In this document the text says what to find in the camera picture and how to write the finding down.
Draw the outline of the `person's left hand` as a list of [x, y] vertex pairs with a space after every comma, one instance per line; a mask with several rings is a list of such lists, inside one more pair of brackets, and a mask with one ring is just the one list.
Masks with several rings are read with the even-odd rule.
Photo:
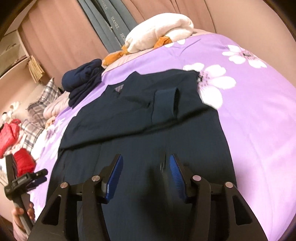
[[[24, 210], [22, 208], [19, 207], [15, 207], [12, 211], [11, 211], [12, 217], [14, 222], [16, 223], [16, 225], [22, 230], [22, 231], [26, 231], [21, 220], [20, 217], [24, 214]], [[29, 218], [34, 221], [35, 220], [35, 210], [34, 210], [34, 204], [33, 202], [29, 203], [29, 209], [27, 210], [27, 214], [29, 216]]]

